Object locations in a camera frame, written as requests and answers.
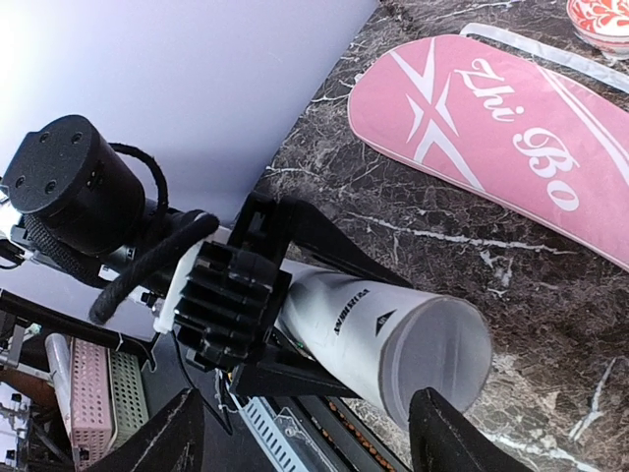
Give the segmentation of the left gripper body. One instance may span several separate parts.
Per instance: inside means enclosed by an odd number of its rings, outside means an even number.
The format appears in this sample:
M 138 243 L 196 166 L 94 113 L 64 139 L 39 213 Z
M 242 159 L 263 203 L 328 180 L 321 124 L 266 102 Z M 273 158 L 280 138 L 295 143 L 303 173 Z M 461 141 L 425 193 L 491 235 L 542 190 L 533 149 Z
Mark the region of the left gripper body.
M 240 396 L 340 396 L 342 382 L 275 328 L 292 281 L 281 265 L 297 205 L 248 196 L 224 243 L 201 245 L 186 277 L 188 361 L 232 376 Z

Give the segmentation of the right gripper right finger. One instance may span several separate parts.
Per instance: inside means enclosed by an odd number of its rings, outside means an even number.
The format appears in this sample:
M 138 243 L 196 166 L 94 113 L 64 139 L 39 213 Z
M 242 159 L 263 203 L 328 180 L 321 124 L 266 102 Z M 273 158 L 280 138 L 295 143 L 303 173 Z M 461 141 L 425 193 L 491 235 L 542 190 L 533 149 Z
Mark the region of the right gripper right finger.
M 528 472 L 502 451 L 431 387 L 414 393 L 409 439 L 415 471 Z

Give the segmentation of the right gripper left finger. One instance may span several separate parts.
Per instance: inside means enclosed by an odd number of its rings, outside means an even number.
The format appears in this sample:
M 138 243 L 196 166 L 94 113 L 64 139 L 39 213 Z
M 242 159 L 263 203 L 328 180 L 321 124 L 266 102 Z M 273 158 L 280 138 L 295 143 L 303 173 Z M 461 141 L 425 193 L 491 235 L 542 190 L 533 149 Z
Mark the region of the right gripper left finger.
M 199 472 L 204 413 L 200 392 L 184 388 L 121 447 L 88 472 Z

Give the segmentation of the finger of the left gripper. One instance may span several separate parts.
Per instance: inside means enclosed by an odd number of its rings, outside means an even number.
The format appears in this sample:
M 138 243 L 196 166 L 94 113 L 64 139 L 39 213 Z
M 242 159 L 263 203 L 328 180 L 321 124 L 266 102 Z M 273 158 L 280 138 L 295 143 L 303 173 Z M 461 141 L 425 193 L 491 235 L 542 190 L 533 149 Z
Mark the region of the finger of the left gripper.
M 271 344 L 255 350 L 232 371 L 229 391 L 251 397 L 359 397 L 319 362 Z
M 412 288 L 413 284 L 368 256 L 322 211 L 304 200 L 285 197 L 292 208 L 291 242 L 309 257 L 343 273 Z

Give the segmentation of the white shuttlecock tube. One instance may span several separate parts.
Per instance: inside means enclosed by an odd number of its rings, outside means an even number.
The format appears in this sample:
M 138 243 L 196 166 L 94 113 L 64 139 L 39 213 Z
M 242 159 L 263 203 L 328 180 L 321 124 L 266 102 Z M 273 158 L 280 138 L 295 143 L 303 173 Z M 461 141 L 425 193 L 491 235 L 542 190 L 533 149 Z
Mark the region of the white shuttlecock tube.
M 298 262 L 286 261 L 281 267 L 293 279 L 277 326 L 303 345 L 328 373 L 386 414 L 378 381 L 383 341 L 375 334 L 376 319 L 435 297 L 456 297 Z

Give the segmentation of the clear plastic tube lid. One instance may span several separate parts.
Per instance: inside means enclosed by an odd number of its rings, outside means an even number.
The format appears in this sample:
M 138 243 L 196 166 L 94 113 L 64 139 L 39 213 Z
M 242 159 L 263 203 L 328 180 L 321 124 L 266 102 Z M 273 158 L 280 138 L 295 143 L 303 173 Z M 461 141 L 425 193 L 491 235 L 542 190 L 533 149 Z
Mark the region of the clear plastic tube lid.
M 416 391 L 431 387 L 457 411 L 480 396 L 492 360 L 492 339 L 475 306 L 452 297 L 435 297 L 409 310 L 380 315 L 376 337 L 383 341 L 378 381 L 383 410 L 408 429 Z

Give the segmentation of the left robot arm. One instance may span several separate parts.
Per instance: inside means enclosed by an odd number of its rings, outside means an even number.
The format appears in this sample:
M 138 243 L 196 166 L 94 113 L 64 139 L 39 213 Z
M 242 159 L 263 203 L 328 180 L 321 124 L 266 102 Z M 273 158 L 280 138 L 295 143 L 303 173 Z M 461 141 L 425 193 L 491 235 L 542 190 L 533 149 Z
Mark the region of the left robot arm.
M 240 396 L 356 395 L 272 338 L 291 283 L 282 268 L 290 245 L 345 274 L 405 285 L 303 200 L 251 193 L 232 229 L 213 214 L 172 208 L 156 161 L 107 142 L 80 115 L 28 133 L 1 191 L 2 237 L 96 288 L 93 323 L 108 323 L 143 288 L 162 301 L 156 330 L 174 331 L 195 367 L 231 374 Z

